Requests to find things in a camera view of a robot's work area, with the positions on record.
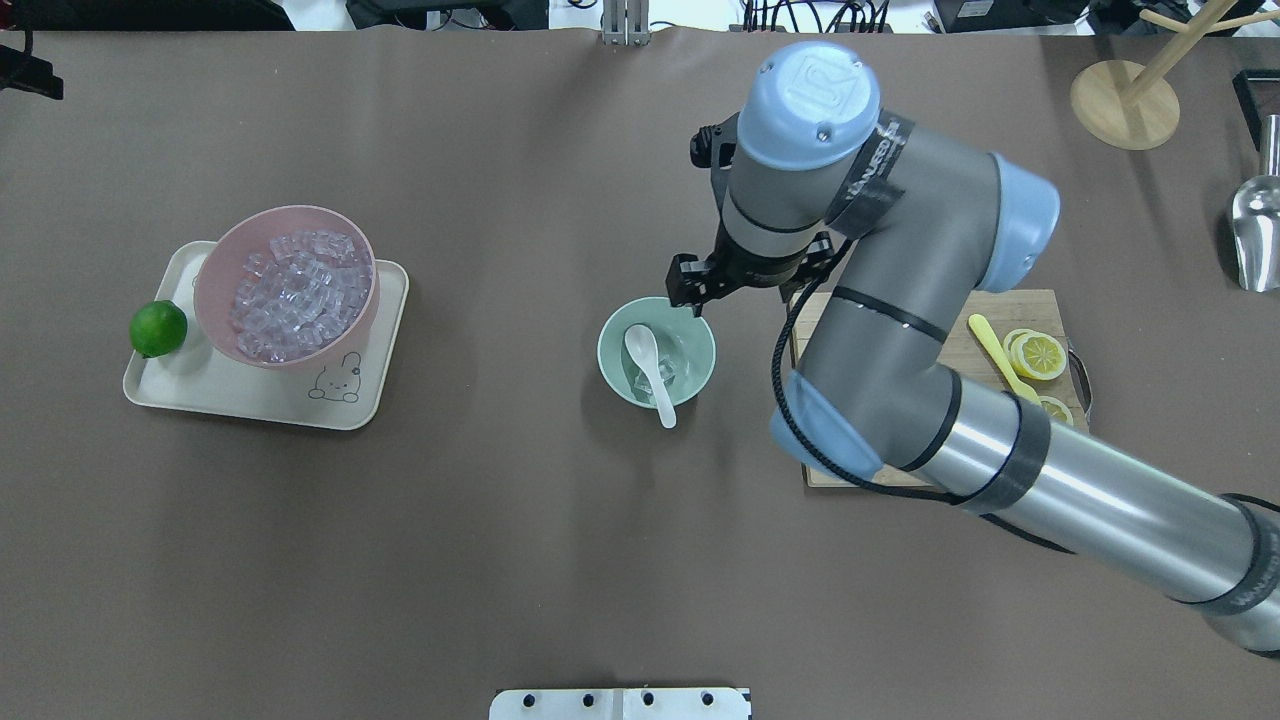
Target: black cable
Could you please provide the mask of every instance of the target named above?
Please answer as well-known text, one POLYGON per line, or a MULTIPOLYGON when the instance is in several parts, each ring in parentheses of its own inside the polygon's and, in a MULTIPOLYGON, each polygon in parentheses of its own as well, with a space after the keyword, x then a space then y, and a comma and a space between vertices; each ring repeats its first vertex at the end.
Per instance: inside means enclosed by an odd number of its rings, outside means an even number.
MULTIPOLYGON (((876 28, 876 32, 884 32, 884 26, 888 23, 888 0, 881 4, 881 23, 876 28)), ((872 15, 872 24, 876 24, 876 17, 872 15)))
POLYGON ((1001 530, 1005 530, 1006 533, 1012 533, 1014 536, 1018 536, 1032 544, 1038 544, 1044 550, 1052 550, 1053 552, 1061 552, 1062 555, 1075 555, 1075 551, 1068 550, 1051 539, 1044 539, 1037 534, 1028 533, 1027 530, 1019 528, 1018 525, 1012 525, 1005 520, 1001 520, 995 515, 978 515, 978 516, 991 523, 992 525, 996 525, 1001 530))
POLYGON ((783 6, 787 9, 787 14, 791 15, 791 28, 797 33, 800 31, 800 20, 796 19, 796 12, 791 9, 792 5, 805 5, 809 12, 813 13, 814 26, 818 28, 815 32, 822 32, 822 15, 818 14, 818 9, 813 6, 813 0, 780 0, 777 5, 773 6, 773 26, 778 24, 778 10, 783 6))
POLYGON ((870 32, 872 27, 876 24, 876 3, 872 0, 863 0, 867 6, 870 8, 870 14, 865 19, 858 22, 858 32, 870 32))
MULTIPOLYGON (((849 254, 851 246, 852 246, 852 240, 845 238, 844 245, 841 245, 840 250, 836 252, 835 261, 832 263, 833 268, 840 265, 841 261, 844 261, 845 255, 849 254)), ((850 483, 863 489, 872 491, 874 493, 887 495, 891 497, 905 497, 909 500, 928 500, 932 502, 946 502, 947 505, 959 505, 964 502, 966 498, 960 497, 957 495, 952 495, 946 491, 924 491, 924 489, 914 489, 914 488, 904 488, 893 486, 882 486, 879 483, 864 480, 863 478, 859 478, 846 471, 844 468, 836 465, 836 462, 829 457, 827 457, 827 455, 823 454, 820 450, 818 450, 818 447, 813 445, 813 441, 810 441, 804 434, 804 430, 800 429, 800 425, 796 423, 795 416, 791 414, 790 404, 787 402, 786 393, 783 392, 782 388, 782 355, 786 352, 786 348, 790 343, 791 331, 795 328, 795 323, 796 319, 800 316, 800 311, 804 310, 805 302, 809 301, 809 297, 813 296, 813 293, 824 282, 824 279, 826 278, 814 279, 812 283, 805 286, 805 288, 800 292, 800 297, 795 301, 791 310, 787 311, 787 319, 782 324, 782 332, 778 333, 778 342, 773 346, 773 357, 769 361, 769 378, 773 383, 773 398, 778 405, 778 413, 782 415, 782 421, 786 423, 787 429, 791 430, 791 434, 796 438, 796 441, 800 443, 800 447, 803 447, 805 452, 808 452, 814 460, 817 460, 823 466, 824 470, 845 480, 846 483, 850 483)), ((979 518, 991 523, 992 525, 996 525, 1002 530, 1012 533, 1014 536, 1027 542, 1034 543, 1039 547, 1043 547, 1046 550, 1052 550, 1055 552, 1061 552, 1066 555, 1075 555, 1073 551, 1057 544, 1053 541, 1029 533, 995 515, 979 515, 979 518)))
POLYGON ((18 76, 20 76, 22 72, 27 69, 27 65, 31 64, 31 51, 36 45, 36 33, 29 29, 23 29, 22 37, 22 60, 18 60, 18 64, 9 70, 9 74, 0 79, 0 90, 13 85, 13 81, 18 79, 18 76))
POLYGON ((484 26, 484 27, 468 26, 466 23, 460 23, 458 20, 453 19, 452 17, 449 18, 449 22, 453 23, 453 24, 456 24, 456 26, 458 26, 458 27, 465 27, 467 29, 489 29, 490 27, 493 27, 493 26, 484 26))
POLYGON ((1257 505, 1258 507, 1266 507, 1272 512, 1280 512, 1280 505, 1275 502, 1268 502, 1261 497, 1253 497, 1252 495, 1243 495, 1239 492, 1224 492, 1222 497, 1230 497, 1231 500, 1238 500, 1240 502, 1248 502, 1251 505, 1257 505))
POLYGON ((856 0, 845 0, 840 6, 840 12, 837 12, 836 15, 831 18, 831 23, 827 24, 826 32, 837 32, 836 28, 840 27, 840 20, 844 19, 846 10, 854 12, 852 18, 849 20, 850 24, 852 24, 863 12, 861 5, 859 5, 856 0))
MULTIPOLYGON (((838 265, 840 261, 844 260, 845 254, 849 252, 849 249, 851 246, 852 241, 846 238, 845 243, 840 247, 840 251, 836 252, 836 259, 832 263, 832 266, 838 265)), ((879 483, 868 482, 856 475, 852 475, 844 468, 836 465, 833 460, 831 460, 829 457, 827 457, 826 454, 818 450, 818 447, 814 446, 813 442, 804 434, 804 430, 800 429, 800 425, 796 423, 795 416, 791 415, 791 407, 787 404, 786 395, 783 393, 782 389, 782 355, 787 350, 787 341, 791 338, 791 329, 795 327, 796 318, 800 316, 800 310, 804 309, 805 302, 809 301, 809 297, 813 296, 814 291, 818 290, 819 284, 822 284, 822 278, 818 278, 814 282, 809 283, 800 292, 800 299, 796 300, 795 305, 792 305, 791 310, 787 313, 786 323, 783 323, 782 332, 778 334, 778 342, 777 345, 773 346, 773 357, 769 364, 769 374, 773 380, 773 397, 778 404, 778 413, 782 415, 782 421, 787 424, 787 428, 795 436, 796 441, 800 442, 800 446, 804 447, 805 452, 813 456, 813 459, 817 460, 828 473, 845 480, 846 483, 860 487, 863 489, 869 489, 872 492, 877 492, 881 495, 890 495, 893 497, 931 500, 934 502, 947 502, 950 505, 959 503, 960 498, 948 492, 934 492, 934 491, 922 491, 914 488, 882 486, 879 483)))

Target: pink bowl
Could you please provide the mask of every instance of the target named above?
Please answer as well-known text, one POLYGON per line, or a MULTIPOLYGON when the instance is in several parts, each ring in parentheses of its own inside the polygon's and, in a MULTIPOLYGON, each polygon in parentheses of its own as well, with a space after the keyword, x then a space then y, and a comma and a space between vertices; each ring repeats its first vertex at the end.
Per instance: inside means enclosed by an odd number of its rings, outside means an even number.
POLYGON ((378 269, 376 260, 372 273, 372 287, 369 288, 369 299, 360 309, 356 319, 352 320, 347 332, 342 333, 329 345, 316 350, 311 355, 297 357, 287 363, 268 363, 250 357, 241 352, 236 345, 237 332, 232 327, 230 311, 236 299, 236 287, 241 279, 247 277, 244 263, 253 252, 262 252, 270 256, 269 242, 273 237, 289 234, 294 231, 329 231, 351 236, 351 240, 365 249, 370 259, 374 259, 374 250, 369 245, 369 238, 360 228, 347 218, 315 205, 285 205, 264 210, 248 219, 241 220, 234 228, 218 241, 214 250, 205 259, 200 274, 196 277, 196 322, 209 336, 210 342, 219 352, 255 368, 269 368, 273 370, 285 368, 298 368, 302 365, 319 364, 332 357, 347 340, 358 340, 369 336, 369 328, 378 311, 378 269))

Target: white plate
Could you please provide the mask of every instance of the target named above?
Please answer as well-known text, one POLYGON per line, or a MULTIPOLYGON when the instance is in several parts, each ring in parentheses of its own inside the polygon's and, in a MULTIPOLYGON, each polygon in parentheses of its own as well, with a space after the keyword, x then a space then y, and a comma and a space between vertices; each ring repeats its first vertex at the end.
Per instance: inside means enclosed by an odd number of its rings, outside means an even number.
POLYGON ((195 322, 196 274, 214 245, 189 242, 169 260, 156 300, 172 300, 187 314, 187 340, 161 357, 134 352, 124 370, 124 396, 147 407, 333 430, 353 430, 371 420, 408 295, 404 268, 378 260, 380 301, 367 338, 343 341, 344 347, 323 370, 264 370, 214 350, 195 322))

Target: wooden stand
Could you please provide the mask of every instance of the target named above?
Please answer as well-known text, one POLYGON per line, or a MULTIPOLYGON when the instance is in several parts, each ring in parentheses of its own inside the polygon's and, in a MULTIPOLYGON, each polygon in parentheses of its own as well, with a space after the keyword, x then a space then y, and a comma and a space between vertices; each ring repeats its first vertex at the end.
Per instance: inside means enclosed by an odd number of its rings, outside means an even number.
POLYGON ((1271 13, 1262 13, 1244 22, 1219 23, 1234 4, 1235 0, 1210 0, 1188 24, 1152 20, 1148 15, 1155 13, 1143 10, 1144 19, 1174 29, 1178 36, 1147 67, 1105 60, 1085 68, 1071 83, 1075 117, 1094 137, 1116 147, 1151 150, 1162 145, 1172 137, 1180 114, 1178 95, 1165 82, 1165 74, 1204 35, 1270 19, 1271 13))

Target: white spoon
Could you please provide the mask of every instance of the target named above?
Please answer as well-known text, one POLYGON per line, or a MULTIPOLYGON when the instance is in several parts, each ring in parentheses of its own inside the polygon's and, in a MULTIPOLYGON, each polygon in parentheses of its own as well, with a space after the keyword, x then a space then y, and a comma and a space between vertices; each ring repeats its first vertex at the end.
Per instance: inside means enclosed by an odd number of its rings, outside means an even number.
POLYGON ((667 384, 662 382, 662 373, 658 372, 658 338, 653 337, 653 331, 645 325, 631 325, 623 336, 631 361, 640 372, 649 378, 649 387, 653 388, 653 404, 658 406, 658 419, 662 427, 676 427, 676 407, 667 395, 667 384))

